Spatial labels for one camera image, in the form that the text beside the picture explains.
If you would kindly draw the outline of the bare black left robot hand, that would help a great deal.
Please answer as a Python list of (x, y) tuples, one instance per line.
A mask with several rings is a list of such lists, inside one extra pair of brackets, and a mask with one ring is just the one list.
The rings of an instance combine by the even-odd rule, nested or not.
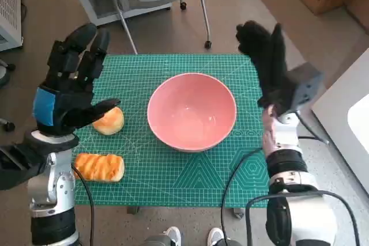
[(38, 86), (33, 116), (38, 130), (60, 137), (74, 133), (120, 104), (111, 98), (92, 104), (93, 82), (103, 71), (110, 34), (87, 23), (64, 41), (55, 41), (48, 59), (49, 70)]

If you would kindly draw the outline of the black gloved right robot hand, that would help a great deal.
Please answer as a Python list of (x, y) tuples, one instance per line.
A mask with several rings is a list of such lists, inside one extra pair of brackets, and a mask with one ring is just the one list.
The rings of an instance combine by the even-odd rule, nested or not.
[(282, 25), (278, 22), (272, 32), (256, 21), (249, 20), (236, 26), (238, 50), (249, 56), (257, 71), (262, 97), (258, 105), (273, 106), (273, 114), (281, 116), (289, 108), (281, 92), (286, 84), (286, 47)]

